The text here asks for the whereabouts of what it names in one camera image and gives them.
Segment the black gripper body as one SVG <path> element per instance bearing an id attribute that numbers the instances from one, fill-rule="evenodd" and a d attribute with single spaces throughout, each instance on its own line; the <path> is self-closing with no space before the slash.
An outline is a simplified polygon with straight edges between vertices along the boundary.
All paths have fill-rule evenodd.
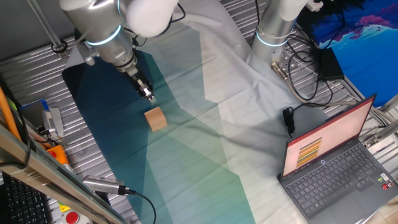
<path id="1" fill-rule="evenodd" d="M 135 66 L 129 67 L 126 73 L 127 79 L 131 82 L 138 94 L 142 94 L 141 90 L 143 88 L 149 88 L 149 85 L 151 85 L 145 75 Z"/>

